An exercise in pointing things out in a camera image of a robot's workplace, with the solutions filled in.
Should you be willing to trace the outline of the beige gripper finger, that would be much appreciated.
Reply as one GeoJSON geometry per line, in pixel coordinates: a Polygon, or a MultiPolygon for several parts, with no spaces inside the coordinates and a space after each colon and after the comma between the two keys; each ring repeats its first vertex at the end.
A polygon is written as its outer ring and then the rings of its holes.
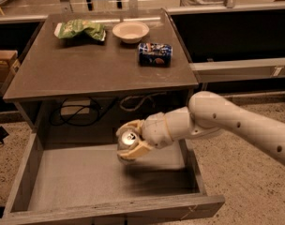
{"type": "Polygon", "coordinates": [[[133,140],[118,144],[117,155],[124,160],[134,160],[145,156],[153,147],[146,141],[133,140]]]}
{"type": "Polygon", "coordinates": [[[134,130],[138,135],[142,134],[142,126],[143,126],[143,120],[132,120],[127,123],[125,123],[123,126],[121,126],[119,129],[116,131],[116,136],[120,136],[123,131],[127,129],[134,130]]]}

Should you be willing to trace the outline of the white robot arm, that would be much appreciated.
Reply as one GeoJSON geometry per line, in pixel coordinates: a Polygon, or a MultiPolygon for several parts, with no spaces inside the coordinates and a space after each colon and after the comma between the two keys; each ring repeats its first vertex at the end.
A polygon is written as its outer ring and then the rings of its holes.
{"type": "Polygon", "coordinates": [[[216,136],[222,130],[251,143],[285,165],[285,124],[244,110],[208,91],[194,94],[186,107],[125,123],[116,131],[117,156],[133,161],[183,139],[216,136]]]}

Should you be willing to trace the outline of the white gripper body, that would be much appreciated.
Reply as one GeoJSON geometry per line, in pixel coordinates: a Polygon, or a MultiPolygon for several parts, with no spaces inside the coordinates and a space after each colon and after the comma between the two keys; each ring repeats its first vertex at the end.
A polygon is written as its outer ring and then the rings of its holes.
{"type": "Polygon", "coordinates": [[[142,138],[157,149],[173,143],[163,112],[150,115],[142,122],[142,138]]]}

